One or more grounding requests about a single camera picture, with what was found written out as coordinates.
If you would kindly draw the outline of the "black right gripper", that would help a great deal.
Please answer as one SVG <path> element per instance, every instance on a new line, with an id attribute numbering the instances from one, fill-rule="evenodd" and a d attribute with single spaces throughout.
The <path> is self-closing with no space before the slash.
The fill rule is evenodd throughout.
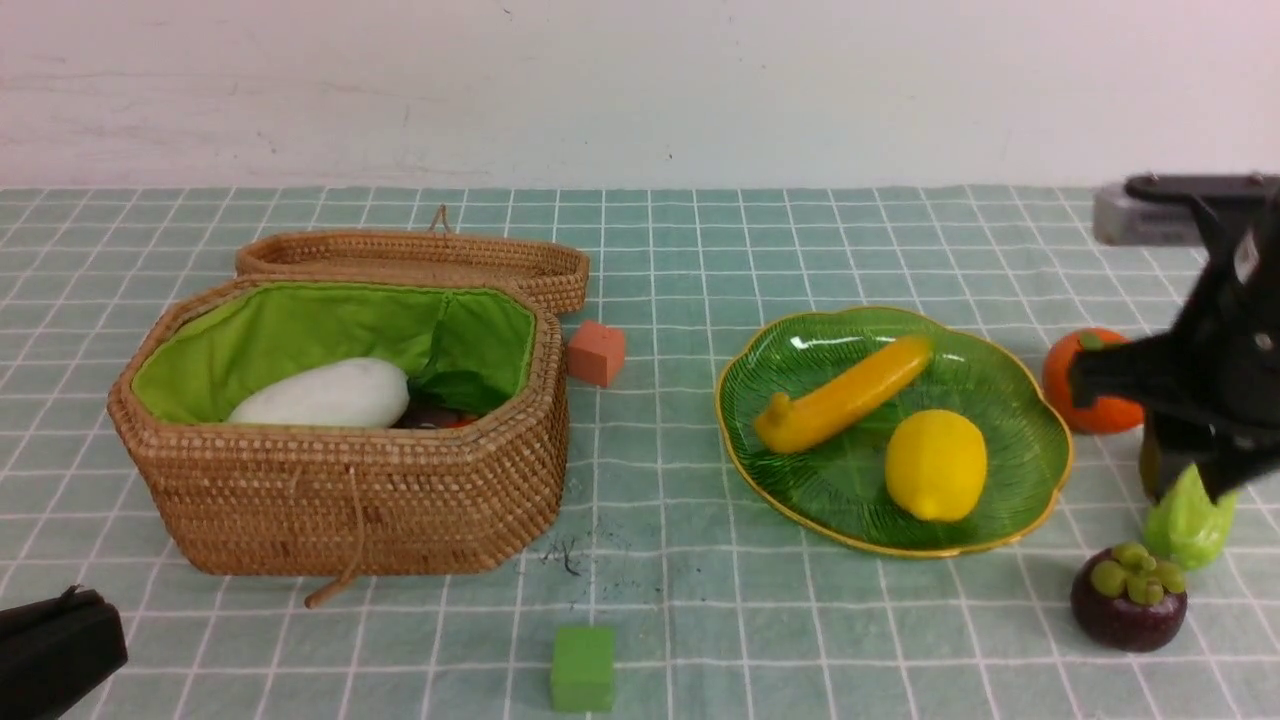
<path id="1" fill-rule="evenodd" d="M 1140 473 L 1160 501 L 1187 469 L 1212 502 L 1277 470 L 1277 200 L 1235 234 L 1194 199 L 1208 259 L 1175 322 L 1080 351 L 1074 406 L 1124 398 L 1144 413 Z"/>

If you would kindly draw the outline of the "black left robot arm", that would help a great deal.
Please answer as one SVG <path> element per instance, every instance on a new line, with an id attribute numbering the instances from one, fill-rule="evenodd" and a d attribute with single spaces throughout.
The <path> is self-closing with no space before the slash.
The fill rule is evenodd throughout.
<path id="1" fill-rule="evenodd" d="M 97 591 L 1 611 L 1 717 L 59 719 L 128 662 L 122 615 Z"/>

